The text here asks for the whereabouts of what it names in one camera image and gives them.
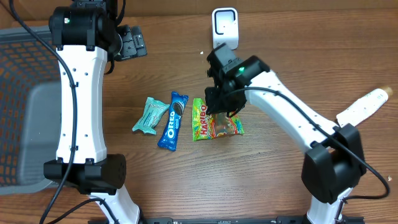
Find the blue Oreo cookie pack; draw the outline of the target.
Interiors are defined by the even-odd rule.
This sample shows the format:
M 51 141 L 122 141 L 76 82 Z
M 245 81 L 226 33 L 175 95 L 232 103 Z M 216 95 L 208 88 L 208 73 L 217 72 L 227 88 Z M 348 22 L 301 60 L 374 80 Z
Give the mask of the blue Oreo cookie pack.
M 161 148 L 175 151 L 177 149 L 182 115 L 189 96 L 179 95 L 176 91 L 173 91 L 171 95 L 172 102 L 169 106 L 169 118 L 157 145 Z

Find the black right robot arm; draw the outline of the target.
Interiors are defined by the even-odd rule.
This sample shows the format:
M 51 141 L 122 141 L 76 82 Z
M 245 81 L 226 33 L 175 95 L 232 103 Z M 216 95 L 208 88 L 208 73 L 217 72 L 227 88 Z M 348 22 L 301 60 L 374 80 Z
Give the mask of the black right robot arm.
M 215 85 L 205 89 L 207 112 L 235 115 L 249 102 L 272 118 L 304 154 L 302 182 L 312 195 L 303 223 L 363 223 L 342 215 L 344 198 L 366 173 L 359 131 L 320 116 L 289 91 L 258 57 L 207 57 Z

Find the white tube with gold cap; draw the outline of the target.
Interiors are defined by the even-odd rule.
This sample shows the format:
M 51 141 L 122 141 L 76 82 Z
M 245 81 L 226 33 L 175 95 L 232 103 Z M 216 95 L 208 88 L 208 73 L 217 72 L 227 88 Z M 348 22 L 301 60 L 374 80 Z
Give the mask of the white tube with gold cap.
M 377 88 L 356 100 L 351 106 L 336 115 L 341 128 L 347 124 L 357 126 L 372 116 L 391 96 L 393 90 L 389 86 Z

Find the teal snack packet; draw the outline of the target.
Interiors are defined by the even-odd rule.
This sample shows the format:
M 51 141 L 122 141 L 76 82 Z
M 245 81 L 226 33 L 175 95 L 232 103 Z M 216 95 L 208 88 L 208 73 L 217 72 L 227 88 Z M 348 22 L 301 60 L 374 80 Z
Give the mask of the teal snack packet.
M 169 106 L 170 105 L 159 100 L 148 97 L 143 115 L 133 126 L 132 131 L 141 130 L 144 134 L 156 135 L 156 130 L 154 128 L 157 126 L 164 113 L 169 109 Z

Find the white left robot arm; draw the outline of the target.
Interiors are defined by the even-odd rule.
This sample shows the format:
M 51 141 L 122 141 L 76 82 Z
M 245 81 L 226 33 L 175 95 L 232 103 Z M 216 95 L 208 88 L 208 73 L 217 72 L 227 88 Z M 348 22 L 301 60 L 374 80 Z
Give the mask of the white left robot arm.
M 103 78 L 117 61 L 145 54 L 138 27 L 122 26 L 116 1 L 73 1 L 49 20 L 60 67 L 61 131 L 45 178 L 96 202 L 107 223 L 144 223 L 127 188 L 126 158 L 108 154 L 103 136 Z

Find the green Haribo gummy bag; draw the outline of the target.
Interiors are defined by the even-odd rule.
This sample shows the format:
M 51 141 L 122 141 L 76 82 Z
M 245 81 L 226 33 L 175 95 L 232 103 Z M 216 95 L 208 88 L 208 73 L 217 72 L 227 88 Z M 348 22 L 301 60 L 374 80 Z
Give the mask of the green Haribo gummy bag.
M 193 100 L 193 141 L 244 134 L 243 124 L 238 115 L 230 118 L 226 113 L 207 114 L 207 109 L 207 105 L 201 98 Z

